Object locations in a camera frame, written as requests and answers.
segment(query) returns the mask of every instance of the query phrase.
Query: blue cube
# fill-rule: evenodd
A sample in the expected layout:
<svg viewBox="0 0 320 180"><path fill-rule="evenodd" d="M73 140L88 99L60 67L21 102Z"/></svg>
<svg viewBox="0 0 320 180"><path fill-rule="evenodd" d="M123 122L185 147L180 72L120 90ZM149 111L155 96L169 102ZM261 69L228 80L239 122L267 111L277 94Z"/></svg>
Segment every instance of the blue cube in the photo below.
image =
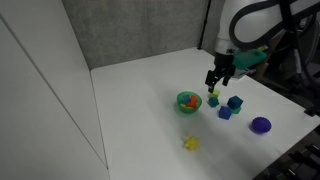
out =
<svg viewBox="0 0 320 180"><path fill-rule="evenodd" d="M216 107L218 104L219 104L219 100L215 97L211 97L209 98L208 100L208 104L211 106L211 107Z"/></svg>
<svg viewBox="0 0 320 180"><path fill-rule="evenodd" d="M238 109L239 107L241 107L242 103L242 99L240 99L238 96L233 96L229 99L228 106L231 109Z"/></svg>
<svg viewBox="0 0 320 180"><path fill-rule="evenodd" d="M188 94L188 95L184 95L181 103L182 103L182 104L189 104L189 103L190 103L190 99L191 99L191 98L190 98L190 95L189 95L189 94Z"/></svg>
<svg viewBox="0 0 320 180"><path fill-rule="evenodd" d="M229 107L221 106L219 110L219 118L229 120L232 114L232 110Z"/></svg>

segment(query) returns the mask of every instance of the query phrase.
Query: green cube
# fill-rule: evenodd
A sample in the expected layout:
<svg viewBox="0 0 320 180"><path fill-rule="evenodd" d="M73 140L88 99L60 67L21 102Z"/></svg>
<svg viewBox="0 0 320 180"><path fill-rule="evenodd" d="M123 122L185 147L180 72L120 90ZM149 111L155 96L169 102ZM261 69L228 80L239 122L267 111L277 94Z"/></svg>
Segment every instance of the green cube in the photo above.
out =
<svg viewBox="0 0 320 180"><path fill-rule="evenodd" d="M241 107L237 108L237 109L232 109L232 114L239 114L241 111Z"/></svg>
<svg viewBox="0 0 320 180"><path fill-rule="evenodd" d="M215 90L213 91L213 93L211 93L211 94L209 95L209 98L210 98L210 97L218 98L219 95L220 95L220 91L219 91L218 89L215 89Z"/></svg>
<svg viewBox="0 0 320 180"><path fill-rule="evenodd" d="M211 107L216 107L219 105L219 100L215 97L211 97L209 98L208 100L208 104L211 106Z"/></svg>

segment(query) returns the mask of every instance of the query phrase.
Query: small toy block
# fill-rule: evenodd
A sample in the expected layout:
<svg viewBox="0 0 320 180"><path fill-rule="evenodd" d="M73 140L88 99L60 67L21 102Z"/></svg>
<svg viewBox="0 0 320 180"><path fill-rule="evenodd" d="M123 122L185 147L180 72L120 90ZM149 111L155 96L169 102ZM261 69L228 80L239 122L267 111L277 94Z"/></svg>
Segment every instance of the small toy block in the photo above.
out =
<svg viewBox="0 0 320 180"><path fill-rule="evenodd" d="M187 108L187 109L194 109L192 107L187 107L185 104L180 104L181 107Z"/></svg>
<svg viewBox="0 0 320 180"><path fill-rule="evenodd" d="M191 100L190 95L184 95L181 103L188 104L188 103L190 103L190 100Z"/></svg>
<svg viewBox="0 0 320 180"><path fill-rule="evenodd" d="M231 114L232 114L232 112L229 107L221 106L221 108L219 110L219 117L220 118L229 120L231 117Z"/></svg>
<svg viewBox="0 0 320 180"><path fill-rule="evenodd" d="M241 111L241 107L237 108L237 109L232 109L232 114L239 114Z"/></svg>
<svg viewBox="0 0 320 180"><path fill-rule="evenodd" d="M216 107L218 104L219 104L219 100L215 97L211 97L209 98L208 100L208 104L211 106L211 107Z"/></svg>
<svg viewBox="0 0 320 180"><path fill-rule="evenodd" d="M190 102L195 102L195 103L197 103L198 102L198 98L196 97L196 96L191 96L191 98L190 98Z"/></svg>
<svg viewBox="0 0 320 180"><path fill-rule="evenodd" d="M242 99L240 99L238 96L233 96L229 99L228 106L231 109L238 109L239 107L241 107L242 103Z"/></svg>
<svg viewBox="0 0 320 180"><path fill-rule="evenodd" d="M210 97L218 98L219 95L220 95L220 91L219 91L218 89L215 89L215 90L213 91L213 93L211 93L211 94L209 95L209 98L210 98Z"/></svg>
<svg viewBox="0 0 320 180"><path fill-rule="evenodd" d="M191 101L190 103L186 104L186 106L197 109L197 102Z"/></svg>

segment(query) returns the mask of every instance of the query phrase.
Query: yellow toy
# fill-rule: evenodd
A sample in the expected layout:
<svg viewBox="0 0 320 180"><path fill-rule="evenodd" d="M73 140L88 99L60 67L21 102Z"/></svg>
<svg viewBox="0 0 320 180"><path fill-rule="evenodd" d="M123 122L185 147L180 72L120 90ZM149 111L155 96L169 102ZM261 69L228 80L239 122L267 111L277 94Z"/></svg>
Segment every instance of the yellow toy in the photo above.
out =
<svg viewBox="0 0 320 180"><path fill-rule="evenodd" d="M187 109L194 109L192 107L187 107L185 104L180 104L181 107L187 108Z"/></svg>
<svg viewBox="0 0 320 180"><path fill-rule="evenodd" d="M186 148L188 151L196 151L200 148L199 139L193 136L187 136L184 141L183 147Z"/></svg>
<svg viewBox="0 0 320 180"><path fill-rule="evenodd" d="M219 91L218 89L215 89L215 90L213 91L213 93L209 94L208 97L209 97L209 98L211 98L211 97L218 98L219 95L220 95L220 91Z"/></svg>

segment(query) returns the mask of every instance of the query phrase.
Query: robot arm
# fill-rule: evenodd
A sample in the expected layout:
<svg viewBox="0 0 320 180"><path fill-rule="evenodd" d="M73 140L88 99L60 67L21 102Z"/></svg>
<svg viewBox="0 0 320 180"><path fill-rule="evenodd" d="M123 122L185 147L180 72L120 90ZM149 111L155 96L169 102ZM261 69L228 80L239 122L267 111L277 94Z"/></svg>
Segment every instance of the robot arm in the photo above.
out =
<svg viewBox="0 0 320 180"><path fill-rule="evenodd" d="M234 75L233 54L239 49L255 49L267 44L285 28L279 1L284 0L226 0L216 40L215 70L209 71L206 84L212 92L221 79L227 85ZM303 18L320 10L320 0L287 0L292 19Z"/></svg>

